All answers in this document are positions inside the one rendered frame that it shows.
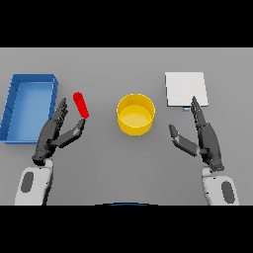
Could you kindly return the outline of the pale square measuring scale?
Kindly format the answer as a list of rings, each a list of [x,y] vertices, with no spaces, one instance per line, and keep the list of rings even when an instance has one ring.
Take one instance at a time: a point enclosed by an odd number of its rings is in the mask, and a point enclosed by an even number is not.
[[[203,72],[166,72],[165,87],[168,107],[190,108],[193,97],[201,107],[209,105]]]

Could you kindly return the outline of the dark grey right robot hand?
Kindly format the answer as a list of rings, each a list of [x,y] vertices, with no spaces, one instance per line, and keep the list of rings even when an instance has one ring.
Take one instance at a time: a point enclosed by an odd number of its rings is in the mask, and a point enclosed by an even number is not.
[[[210,123],[206,122],[203,110],[196,97],[192,98],[191,112],[194,117],[195,126],[198,134],[198,144],[188,140],[181,135],[173,126],[169,126],[172,142],[174,145],[189,155],[196,157],[202,156],[202,160],[213,172],[224,170],[221,161],[221,151],[217,136]]]

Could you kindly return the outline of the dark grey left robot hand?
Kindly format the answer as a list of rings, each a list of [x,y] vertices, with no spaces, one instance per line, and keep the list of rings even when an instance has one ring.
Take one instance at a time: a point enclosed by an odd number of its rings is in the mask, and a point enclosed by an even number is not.
[[[59,134],[67,115],[66,98],[58,104],[52,118],[43,125],[35,154],[32,156],[33,162],[38,166],[44,166],[45,161],[50,158],[57,147],[63,148],[77,140],[84,130],[85,119],[81,119],[75,127],[64,134]]]

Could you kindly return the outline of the red beaker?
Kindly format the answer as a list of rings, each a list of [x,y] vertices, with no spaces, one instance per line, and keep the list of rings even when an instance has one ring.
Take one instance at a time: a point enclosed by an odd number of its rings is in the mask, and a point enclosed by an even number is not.
[[[81,118],[88,119],[89,118],[89,111],[87,109],[83,95],[80,92],[75,92],[73,94],[73,101],[77,107],[77,110],[78,110]]]

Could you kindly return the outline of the yellow bowl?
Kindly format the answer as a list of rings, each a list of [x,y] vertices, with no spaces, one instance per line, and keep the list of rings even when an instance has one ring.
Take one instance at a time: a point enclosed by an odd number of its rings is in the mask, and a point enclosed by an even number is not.
[[[119,128],[130,136],[146,134],[152,127],[156,110],[151,99],[140,93],[121,98],[117,105]]]

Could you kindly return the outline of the blue tray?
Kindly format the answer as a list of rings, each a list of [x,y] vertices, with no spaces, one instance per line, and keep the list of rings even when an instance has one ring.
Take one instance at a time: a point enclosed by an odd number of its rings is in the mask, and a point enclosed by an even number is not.
[[[54,114],[58,82],[54,74],[14,74],[0,122],[0,142],[37,144]]]

